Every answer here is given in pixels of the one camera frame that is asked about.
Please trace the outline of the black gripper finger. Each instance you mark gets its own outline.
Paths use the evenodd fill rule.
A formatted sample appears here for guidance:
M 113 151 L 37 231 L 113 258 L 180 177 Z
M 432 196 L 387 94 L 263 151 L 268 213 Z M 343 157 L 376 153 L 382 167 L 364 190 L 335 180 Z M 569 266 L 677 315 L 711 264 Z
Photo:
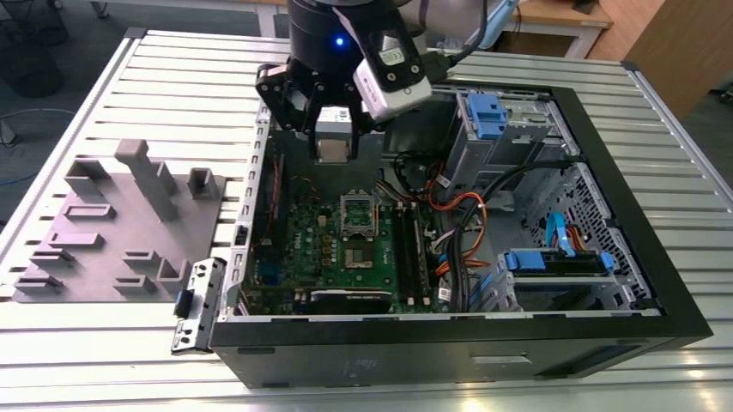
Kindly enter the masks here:
M 343 84 L 343 97 L 350 112 L 351 134 L 348 160 L 352 161 L 358 159 L 360 137 L 372 131 L 383 132 L 391 121 L 374 121 L 368 112 L 362 108 L 363 100 L 352 83 Z
M 262 64 L 255 88 L 283 130 L 307 139 L 308 156 L 318 157 L 316 122 L 322 110 L 322 75 L 304 64 Z

